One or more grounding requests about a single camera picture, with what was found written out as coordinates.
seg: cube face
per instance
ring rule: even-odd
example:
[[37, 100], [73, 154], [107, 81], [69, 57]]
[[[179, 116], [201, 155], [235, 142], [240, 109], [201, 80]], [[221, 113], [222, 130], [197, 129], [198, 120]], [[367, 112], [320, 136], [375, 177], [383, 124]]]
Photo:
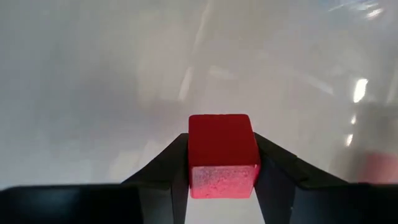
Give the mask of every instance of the cube face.
[[260, 157], [249, 117], [191, 116], [188, 163], [193, 198], [250, 197]]
[[208, 166], [192, 168], [191, 197], [249, 198], [259, 166]]

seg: wooden block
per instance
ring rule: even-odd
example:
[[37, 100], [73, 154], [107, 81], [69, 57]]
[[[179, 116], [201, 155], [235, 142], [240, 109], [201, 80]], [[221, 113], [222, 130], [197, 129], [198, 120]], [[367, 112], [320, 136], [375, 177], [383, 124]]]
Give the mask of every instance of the wooden block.
[[188, 132], [191, 196], [250, 197], [261, 162], [249, 116], [192, 115]]

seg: red block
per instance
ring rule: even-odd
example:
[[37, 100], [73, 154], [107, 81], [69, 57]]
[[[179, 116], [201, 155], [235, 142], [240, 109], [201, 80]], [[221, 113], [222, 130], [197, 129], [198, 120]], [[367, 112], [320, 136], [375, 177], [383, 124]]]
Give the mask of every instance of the red block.
[[250, 197], [260, 157], [249, 116], [192, 115], [188, 132], [191, 196]]

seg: white surface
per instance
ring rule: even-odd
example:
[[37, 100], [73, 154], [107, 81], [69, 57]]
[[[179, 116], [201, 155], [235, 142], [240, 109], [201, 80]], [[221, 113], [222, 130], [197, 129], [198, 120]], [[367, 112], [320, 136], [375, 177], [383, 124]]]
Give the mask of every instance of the white surface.
[[[397, 6], [1, 1], [0, 188], [120, 182], [201, 113], [247, 113], [259, 134], [354, 180], [356, 149], [396, 152], [397, 129], [383, 133], [395, 126]], [[255, 195], [188, 202], [187, 223], [244, 222], [262, 222]]]

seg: red cube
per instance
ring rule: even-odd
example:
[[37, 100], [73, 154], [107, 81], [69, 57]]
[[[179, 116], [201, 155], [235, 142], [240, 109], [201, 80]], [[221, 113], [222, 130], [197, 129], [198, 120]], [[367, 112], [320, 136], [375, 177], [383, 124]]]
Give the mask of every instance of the red cube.
[[249, 116], [192, 115], [188, 132], [191, 196], [250, 197], [261, 162]]

